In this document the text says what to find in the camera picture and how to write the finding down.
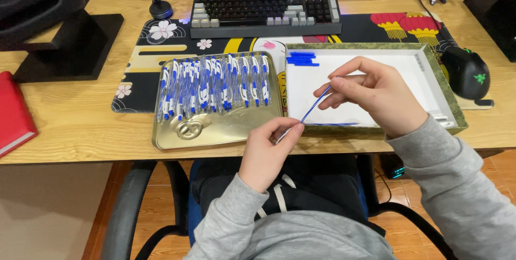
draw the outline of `desk mat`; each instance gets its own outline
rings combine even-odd
[[[442,22],[438,29],[432,19],[422,13],[341,15],[341,22],[342,33],[338,35],[190,39],[189,19],[149,20],[136,42],[111,108],[117,113],[153,113],[161,65],[174,58],[267,51],[274,58],[283,111],[286,112],[285,65],[280,59],[284,60],[287,43],[428,43],[440,64],[446,47],[456,46]]]

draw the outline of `gray sweatshirt sleeve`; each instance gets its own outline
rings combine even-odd
[[[516,207],[480,171],[483,160],[471,147],[432,116],[387,142],[419,184],[423,207],[456,257],[516,259]]]
[[[233,259],[248,246],[256,211],[269,194],[244,183],[238,173],[221,197],[210,204],[206,217],[193,231],[195,244],[183,259]]]

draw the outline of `person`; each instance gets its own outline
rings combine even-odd
[[[356,70],[365,74],[349,75]],[[480,171],[477,153],[424,111],[395,68],[357,57],[329,78],[314,92],[319,97],[331,85],[319,108],[351,102],[370,113],[456,257],[516,259],[516,207]],[[199,168],[192,193],[204,218],[184,259],[395,259],[384,231],[360,219],[353,170],[339,167],[348,164],[317,159],[303,171],[303,162],[289,162],[303,129],[294,118],[275,118],[249,133],[241,163]],[[311,177],[326,165],[335,172]]]

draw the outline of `gaming mouse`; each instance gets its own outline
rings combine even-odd
[[[477,53],[465,48],[448,47],[441,61],[448,71],[452,91],[470,100],[485,97],[491,77],[486,63]]]

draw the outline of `green patterned box edge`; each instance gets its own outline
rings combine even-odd
[[[439,65],[438,61],[427,44],[421,43],[394,43],[394,42],[383,42],[383,43],[337,43],[337,44],[326,44],[326,43],[310,43],[310,44],[286,44],[285,53],[287,50],[293,49],[405,49],[405,50],[419,50],[422,49],[425,54],[430,67],[433,70],[435,78],[443,95],[448,103],[451,112],[457,121],[456,127],[448,127],[446,130],[455,135],[466,128],[468,123],[464,118],[464,114],[457,103],[457,99],[450,88],[446,77]],[[384,131],[379,127],[353,127],[353,126],[305,126],[305,132],[309,134],[359,134],[359,135],[375,135],[383,134]]]

